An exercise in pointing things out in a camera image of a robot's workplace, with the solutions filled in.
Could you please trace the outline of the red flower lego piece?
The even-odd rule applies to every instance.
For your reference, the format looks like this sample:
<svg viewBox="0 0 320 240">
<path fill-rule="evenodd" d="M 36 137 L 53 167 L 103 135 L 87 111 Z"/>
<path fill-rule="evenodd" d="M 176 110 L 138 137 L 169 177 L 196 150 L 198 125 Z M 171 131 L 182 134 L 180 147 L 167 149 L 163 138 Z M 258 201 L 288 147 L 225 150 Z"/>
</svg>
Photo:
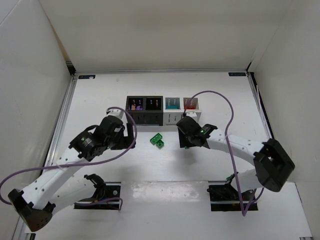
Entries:
<svg viewBox="0 0 320 240">
<path fill-rule="evenodd" d="M 185 106 L 184 106 L 184 109 L 185 109 L 185 110 L 196 110 L 197 107 L 194 106 L 194 105 L 185 105 Z"/>
</svg>

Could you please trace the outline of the large green lego brick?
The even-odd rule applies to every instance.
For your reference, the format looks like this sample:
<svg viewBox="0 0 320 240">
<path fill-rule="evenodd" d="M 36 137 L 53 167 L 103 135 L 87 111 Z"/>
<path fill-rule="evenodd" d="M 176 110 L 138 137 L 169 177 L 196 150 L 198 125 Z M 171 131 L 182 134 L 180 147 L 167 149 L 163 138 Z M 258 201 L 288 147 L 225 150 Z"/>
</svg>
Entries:
<svg viewBox="0 0 320 240">
<path fill-rule="evenodd" d="M 156 133 L 151 139 L 150 139 L 150 143 L 152 145 L 155 145 L 159 140 L 161 140 L 163 138 L 163 136 L 160 133 Z"/>
</svg>

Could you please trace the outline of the teal lego brick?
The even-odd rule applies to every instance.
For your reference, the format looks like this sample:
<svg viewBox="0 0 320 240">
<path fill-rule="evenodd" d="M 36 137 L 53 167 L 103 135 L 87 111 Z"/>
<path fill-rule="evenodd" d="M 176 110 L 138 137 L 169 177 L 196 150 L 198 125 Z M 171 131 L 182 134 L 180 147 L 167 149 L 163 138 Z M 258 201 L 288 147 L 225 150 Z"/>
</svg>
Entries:
<svg viewBox="0 0 320 240">
<path fill-rule="evenodd" d="M 180 107 L 177 105 L 168 105 L 165 107 L 166 110 L 179 110 Z"/>
</svg>

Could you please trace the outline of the square green lego brick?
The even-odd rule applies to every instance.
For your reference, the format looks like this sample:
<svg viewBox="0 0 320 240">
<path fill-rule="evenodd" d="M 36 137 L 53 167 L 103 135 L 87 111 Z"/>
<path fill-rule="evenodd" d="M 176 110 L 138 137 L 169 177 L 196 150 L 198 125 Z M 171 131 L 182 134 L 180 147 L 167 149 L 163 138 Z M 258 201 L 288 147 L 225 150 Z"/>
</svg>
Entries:
<svg viewBox="0 0 320 240">
<path fill-rule="evenodd" d="M 162 149 L 165 145 L 165 143 L 160 139 L 158 140 L 155 145 L 159 148 L 159 149 Z"/>
</svg>

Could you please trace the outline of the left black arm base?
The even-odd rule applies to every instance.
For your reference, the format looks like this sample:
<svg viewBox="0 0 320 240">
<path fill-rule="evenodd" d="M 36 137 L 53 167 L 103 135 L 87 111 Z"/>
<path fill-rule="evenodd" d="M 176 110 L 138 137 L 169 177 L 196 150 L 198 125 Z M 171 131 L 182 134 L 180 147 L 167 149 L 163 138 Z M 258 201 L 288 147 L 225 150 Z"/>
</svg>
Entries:
<svg viewBox="0 0 320 240">
<path fill-rule="evenodd" d="M 75 210 L 115 210 L 120 211 L 121 200 L 120 182 L 105 182 L 103 187 L 96 190 L 92 197 L 84 198 L 74 203 Z"/>
</svg>

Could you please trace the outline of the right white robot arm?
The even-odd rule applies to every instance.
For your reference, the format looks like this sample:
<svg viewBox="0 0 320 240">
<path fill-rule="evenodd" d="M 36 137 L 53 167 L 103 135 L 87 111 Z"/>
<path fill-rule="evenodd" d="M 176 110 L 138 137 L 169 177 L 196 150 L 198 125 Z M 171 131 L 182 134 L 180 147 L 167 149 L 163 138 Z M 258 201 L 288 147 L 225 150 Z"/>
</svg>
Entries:
<svg viewBox="0 0 320 240">
<path fill-rule="evenodd" d="M 279 192 L 295 169 L 295 164 L 275 139 L 251 141 L 225 133 L 215 125 L 200 126 L 193 117 L 185 116 L 177 124 L 181 148 L 204 147 L 232 153 L 253 166 L 253 169 L 233 174 L 226 184 L 241 192 L 265 188 Z"/>
</svg>

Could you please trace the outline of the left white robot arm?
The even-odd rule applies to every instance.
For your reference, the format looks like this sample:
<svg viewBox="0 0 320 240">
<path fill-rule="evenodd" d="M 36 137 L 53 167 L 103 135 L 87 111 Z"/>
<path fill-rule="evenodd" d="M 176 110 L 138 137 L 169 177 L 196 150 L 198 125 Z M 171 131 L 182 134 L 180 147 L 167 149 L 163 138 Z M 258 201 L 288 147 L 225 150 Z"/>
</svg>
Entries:
<svg viewBox="0 0 320 240">
<path fill-rule="evenodd" d="M 108 187 L 97 174 L 86 174 L 68 189 L 61 187 L 82 167 L 93 166 L 93 159 L 106 150 L 134 148 L 137 126 L 131 116 L 127 124 L 122 114 L 110 111 L 99 125 L 91 125 L 79 133 L 52 166 L 45 167 L 40 177 L 23 189 L 13 189 L 10 204 L 31 232 L 44 228 L 54 214 L 69 205 L 91 198 L 91 205 L 107 201 Z"/>
</svg>

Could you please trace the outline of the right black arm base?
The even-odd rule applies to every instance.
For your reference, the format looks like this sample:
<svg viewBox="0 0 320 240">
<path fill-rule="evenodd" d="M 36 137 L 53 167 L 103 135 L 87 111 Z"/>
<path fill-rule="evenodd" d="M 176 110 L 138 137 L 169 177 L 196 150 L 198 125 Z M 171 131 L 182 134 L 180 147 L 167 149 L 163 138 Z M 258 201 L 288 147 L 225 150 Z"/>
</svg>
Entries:
<svg viewBox="0 0 320 240">
<path fill-rule="evenodd" d="M 240 212 L 242 210 L 238 192 L 232 187 L 225 186 L 222 182 L 209 182 L 207 192 L 212 212 Z M 244 210 L 252 198 L 248 211 L 258 211 L 258 204 L 254 202 L 256 197 L 253 190 L 245 191 L 241 196 Z"/>
</svg>

